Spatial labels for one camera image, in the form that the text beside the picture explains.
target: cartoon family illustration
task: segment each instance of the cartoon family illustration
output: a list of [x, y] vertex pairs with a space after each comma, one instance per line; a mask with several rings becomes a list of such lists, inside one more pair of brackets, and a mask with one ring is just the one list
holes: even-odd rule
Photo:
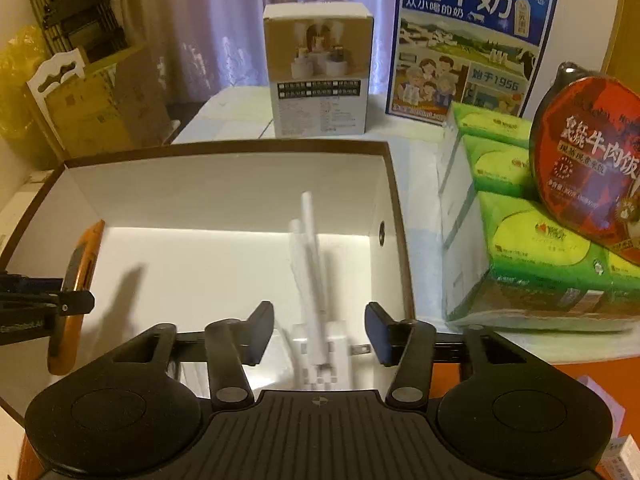
[[456, 94], [458, 75], [449, 56], [426, 57], [406, 69], [405, 83], [398, 85], [398, 98], [413, 106], [420, 104], [449, 108]]

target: satin curtain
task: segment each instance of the satin curtain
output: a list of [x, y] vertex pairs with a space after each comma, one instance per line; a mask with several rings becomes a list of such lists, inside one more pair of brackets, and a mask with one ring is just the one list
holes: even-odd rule
[[[262, 10], [330, 0], [112, 0], [129, 43], [145, 41], [167, 103], [202, 102], [227, 86], [268, 83]], [[375, 18], [370, 92], [385, 92], [394, 0], [364, 3]]]

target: yellow plastic bag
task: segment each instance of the yellow plastic bag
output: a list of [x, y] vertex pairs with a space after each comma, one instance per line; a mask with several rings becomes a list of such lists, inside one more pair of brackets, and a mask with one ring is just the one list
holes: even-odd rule
[[24, 95], [25, 83], [46, 59], [42, 32], [33, 25], [23, 27], [0, 51], [0, 135], [36, 170], [50, 170], [58, 164]]

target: brown cardboard box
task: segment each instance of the brown cardboard box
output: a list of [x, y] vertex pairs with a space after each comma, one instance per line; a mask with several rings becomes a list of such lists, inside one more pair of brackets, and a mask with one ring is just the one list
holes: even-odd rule
[[158, 76], [145, 46], [85, 67], [46, 97], [71, 157], [158, 146], [171, 133]]

